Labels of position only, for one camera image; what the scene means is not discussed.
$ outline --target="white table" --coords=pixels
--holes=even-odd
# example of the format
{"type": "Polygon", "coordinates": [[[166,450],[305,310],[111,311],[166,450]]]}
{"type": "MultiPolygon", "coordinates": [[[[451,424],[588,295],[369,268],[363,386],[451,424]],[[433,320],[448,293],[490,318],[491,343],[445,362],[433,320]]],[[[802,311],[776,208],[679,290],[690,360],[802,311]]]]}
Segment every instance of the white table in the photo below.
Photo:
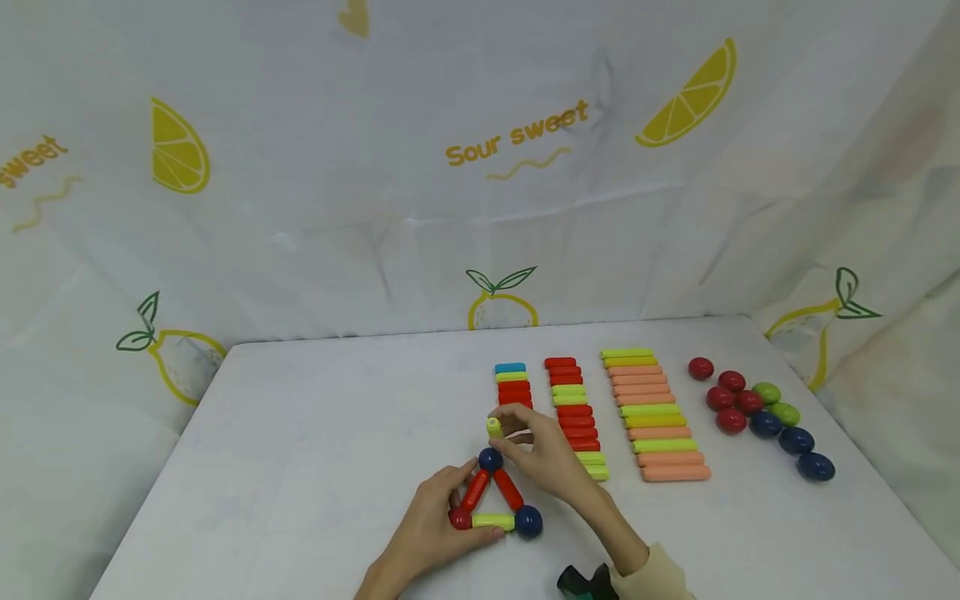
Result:
{"type": "MultiPolygon", "coordinates": [[[[416,485],[485,445],[495,363],[523,361],[553,414],[542,361],[584,369],[612,478],[639,533],[661,541],[701,600],[960,597],[960,573],[759,331],[739,317],[464,331],[234,348],[124,538],[94,600],[349,599],[416,485]],[[713,469],[702,483],[639,476],[601,348],[653,348],[713,469]],[[685,373],[696,355],[772,381],[837,466],[803,480],[775,441],[730,438],[685,373]]],[[[434,574],[411,598],[560,598],[568,564],[606,560],[566,507],[512,475],[543,514],[434,574]]],[[[495,487],[480,505],[506,511],[495,487]]]]}

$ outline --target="fabric backdrop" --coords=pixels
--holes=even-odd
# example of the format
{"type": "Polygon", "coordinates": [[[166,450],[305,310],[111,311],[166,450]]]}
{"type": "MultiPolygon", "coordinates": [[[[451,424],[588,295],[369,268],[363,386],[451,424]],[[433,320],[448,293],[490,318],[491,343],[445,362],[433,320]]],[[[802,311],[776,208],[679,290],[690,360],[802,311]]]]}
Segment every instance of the fabric backdrop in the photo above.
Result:
{"type": "Polygon", "coordinates": [[[238,342],[748,313],[825,393],[960,266],[956,0],[2,7],[13,598],[86,598],[238,342]]]}

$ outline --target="red magnetic stick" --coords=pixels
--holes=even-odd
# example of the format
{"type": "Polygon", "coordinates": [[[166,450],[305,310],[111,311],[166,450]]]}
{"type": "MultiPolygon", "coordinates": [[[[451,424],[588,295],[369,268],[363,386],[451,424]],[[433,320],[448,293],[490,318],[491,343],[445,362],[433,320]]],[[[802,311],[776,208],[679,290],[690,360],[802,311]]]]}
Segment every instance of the red magnetic stick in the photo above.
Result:
{"type": "Polygon", "coordinates": [[[600,443],[596,440],[588,440],[586,438],[579,438],[575,440],[567,440],[570,442],[570,447],[573,448],[574,452],[599,452],[600,443]]]}
{"type": "Polygon", "coordinates": [[[543,365],[549,370],[554,367],[576,367],[577,359],[572,356],[552,356],[543,361],[543,365]]]}
{"type": "Polygon", "coordinates": [[[467,493],[464,494],[463,502],[460,503],[460,508],[472,513],[473,509],[480,503],[480,498],[483,497],[483,492],[489,483],[490,474],[483,469],[478,470],[473,475],[473,479],[470,480],[470,485],[467,487],[467,493]]]}
{"type": "Polygon", "coordinates": [[[560,423],[561,429],[564,430],[576,427],[594,427],[597,424],[593,417],[559,417],[557,421],[560,423]]]}
{"type": "Polygon", "coordinates": [[[494,471],[493,481],[496,482],[496,486],[500,489],[500,493],[503,494],[507,504],[510,505],[510,510],[514,512],[520,510],[520,507],[523,506],[523,496],[520,495],[520,490],[516,488],[514,485],[514,480],[510,478],[510,475],[507,473],[507,471],[503,470],[502,468],[494,471]]]}
{"type": "Polygon", "coordinates": [[[573,404],[571,406],[558,406],[557,417],[592,417],[593,407],[589,404],[573,404]]]}
{"type": "Polygon", "coordinates": [[[550,375],[550,385],[584,385],[580,375],[550,375]]]}

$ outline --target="yellow squiggle line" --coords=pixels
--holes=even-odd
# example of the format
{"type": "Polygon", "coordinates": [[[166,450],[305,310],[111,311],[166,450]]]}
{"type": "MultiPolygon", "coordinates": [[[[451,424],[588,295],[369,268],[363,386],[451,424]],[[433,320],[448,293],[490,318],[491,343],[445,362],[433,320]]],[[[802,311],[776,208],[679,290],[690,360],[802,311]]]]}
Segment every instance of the yellow squiggle line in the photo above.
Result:
{"type": "Polygon", "coordinates": [[[535,160],[531,160],[530,158],[525,158],[525,159],[521,160],[520,162],[518,162],[516,165],[514,165],[514,168],[511,169],[511,170],[510,170],[510,173],[508,173],[507,175],[497,175],[496,173],[490,173],[489,175],[487,175],[486,179],[488,179],[488,180],[506,181],[506,180],[508,180],[509,178],[513,177],[513,176],[516,174],[516,172],[520,169],[520,167],[522,167],[522,166],[525,165],[525,164],[529,164],[530,166],[534,167],[535,169],[545,169],[545,168],[547,168],[548,166],[550,166],[550,163],[553,162],[553,161],[557,158],[557,156],[562,155],[562,154],[569,154],[569,153],[571,153],[571,152],[573,152],[573,149],[572,149],[572,148],[567,148],[566,146],[561,146],[560,148],[558,148],[557,150],[555,150],[555,151],[553,152],[553,154],[550,155],[550,158],[548,158],[548,159],[547,159],[546,161],[544,161],[544,162],[536,162],[535,160]]]}
{"type": "Polygon", "coordinates": [[[34,198],[34,218],[30,221],[25,221],[24,223],[17,223],[13,226],[13,233],[22,231],[23,229],[35,228],[40,224],[40,219],[43,218],[43,209],[40,208],[40,203],[52,202],[53,200],[63,200],[70,193],[70,187],[73,185],[74,181],[83,181],[84,178],[78,175],[68,176],[63,180],[63,189],[59,194],[54,194],[52,196],[37,196],[34,198]]]}

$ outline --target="lemon slice print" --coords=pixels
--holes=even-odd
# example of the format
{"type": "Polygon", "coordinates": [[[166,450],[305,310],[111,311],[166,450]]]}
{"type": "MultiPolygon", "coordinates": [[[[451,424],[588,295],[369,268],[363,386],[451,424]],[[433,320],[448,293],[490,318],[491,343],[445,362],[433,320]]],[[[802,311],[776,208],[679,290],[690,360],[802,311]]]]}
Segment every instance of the lemon slice print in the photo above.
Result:
{"type": "Polygon", "coordinates": [[[227,349],[213,338],[183,329],[154,329],[160,293],[153,292],[137,308],[142,330],[131,331],[120,338],[116,349],[124,352],[147,350],[156,361],[160,378],[170,393],[190,406],[200,404],[213,375],[220,367],[227,349]]]}
{"type": "Polygon", "coordinates": [[[154,102],[154,181],[181,194],[196,194],[210,179],[210,161],[197,132],[175,110],[154,102]]]}
{"type": "Polygon", "coordinates": [[[792,310],[770,325],[764,334],[777,348],[798,353],[814,337],[817,338],[816,370],[806,382],[808,388],[816,391],[827,379],[829,367],[829,343],[827,332],[834,319],[852,321],[856,319],[875,319],[881,314],[853,301],[853,295],[860,287],[860,278],[853,270],[840,267],[836,271],[833,289],[836,298],[823,304],[814,304],[792,310]]]}
{"type": "Polygon", "coordinates": [[[650,119],[636,143],[648,148],[666,146],[700,125],[724,96],[736,73],[736,45],[731,38],[701,65],[684,89],[650,119]]]}
{"type": "Polygon", "coordinates": [[[537,267],[530,267],[511,273],[496,284],[479,271],[468,270],[467,276],[477,284],[481,292],[467,313],[467,328],[472,331],[492,327],[536,327],[537,309],[533,304],[517,296],[497,293],[517,287],[536,269],[537,267]]]}

